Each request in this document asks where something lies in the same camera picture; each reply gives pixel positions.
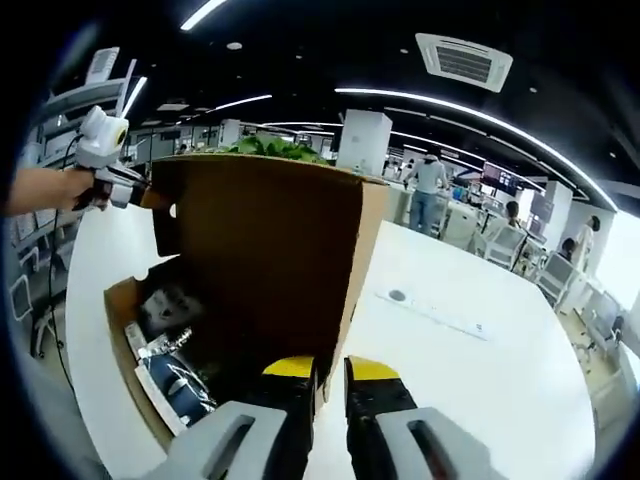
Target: black cable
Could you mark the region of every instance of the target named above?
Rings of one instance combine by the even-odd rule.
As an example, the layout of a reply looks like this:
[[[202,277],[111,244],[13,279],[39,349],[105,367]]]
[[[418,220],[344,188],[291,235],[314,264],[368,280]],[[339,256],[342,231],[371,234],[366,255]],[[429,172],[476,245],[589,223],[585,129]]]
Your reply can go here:
[[[67,166],[67,160],[69,160],[69,152],[71,151],[71,147],[74,143],[82,138],[82,135],[77,135],[69,142],[69,146],[67,147],[67,151],[65,152],[64,159],[62,161],[61,170],[64,170]],[[49,308],[51,308],[51,326],[53,327],[53,336],[56,341],[56,350],[58,351],[58,359],[60,360],[60,366],[62,367],[62,372],[64,373],[64,378],[67,379],[67,383],[69,384],[69,388],[73,392],[74,396],[76,391],[73,389],[73,384],[71,383],[71,378],[69,377],[69,373],[67,372],[67,368],[64,366],[64,361],[62,360],[62,352],[60,347],[60,340],[58,337],[58,326],[56,324],[56,314],[55,314],[55,305],[53,303],[53,257],[56,254],[57,246],[56,246],[56,230],[58,229],[58,215],[60,210],[56,209],[56,214],[53,218],[53,235],[51,236],[51,260],[49,261]]]

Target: air conditioning vent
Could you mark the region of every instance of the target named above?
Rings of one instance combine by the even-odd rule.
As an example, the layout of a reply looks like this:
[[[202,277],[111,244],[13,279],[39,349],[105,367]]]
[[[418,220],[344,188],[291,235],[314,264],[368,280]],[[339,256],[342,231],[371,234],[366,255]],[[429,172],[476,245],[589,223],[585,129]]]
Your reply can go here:
[[[500,92],[513,63],[511,55],[455,38],[416,34],[427,72]]]

